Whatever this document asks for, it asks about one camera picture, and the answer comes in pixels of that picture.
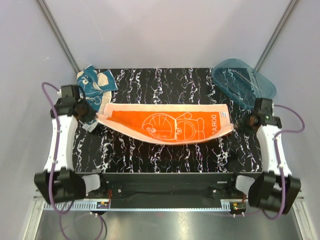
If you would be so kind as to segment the orange Doraemon towel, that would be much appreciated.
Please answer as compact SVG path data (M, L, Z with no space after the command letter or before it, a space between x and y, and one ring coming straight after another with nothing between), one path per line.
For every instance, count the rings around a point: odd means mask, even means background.
M234 129L226 104L109 103L97 121L136 140L160 145L207 142Z

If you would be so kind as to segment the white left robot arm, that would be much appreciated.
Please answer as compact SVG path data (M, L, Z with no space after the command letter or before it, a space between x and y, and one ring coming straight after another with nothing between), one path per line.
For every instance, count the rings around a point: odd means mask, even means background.
M87 103L78 85L63 85L57 102L48 98L52 137L47 162L42 172L34 175L34 183L48 204L84 199L89 193L103 198L108 186L99 173L80 176L73 167L73 145L79 123L93 120L96 111Z

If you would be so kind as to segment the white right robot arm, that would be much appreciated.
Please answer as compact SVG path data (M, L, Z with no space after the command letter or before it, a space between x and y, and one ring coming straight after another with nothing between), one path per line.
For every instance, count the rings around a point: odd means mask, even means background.
M287 164L282 135L298 134L305 129L304 123L298 130L283 129L281 119L273 113L274 107L271 99L257 98L252 113L237 123L240 129L255 133L261 150L262 173L257 178L239 174L227 185L230 197L236 199L245 194L251 207L261 209L265 215L275 213L266 215L270 220L290 211L302 186Z

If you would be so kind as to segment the teal Doraemon towel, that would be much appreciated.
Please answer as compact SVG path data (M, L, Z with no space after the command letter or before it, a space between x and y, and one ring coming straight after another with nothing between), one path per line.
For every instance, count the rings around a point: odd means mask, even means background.
M112 92L118 90L110 70L98 72L92 65L77 74L77 85L84 90L87 103L99 114L111 102Z

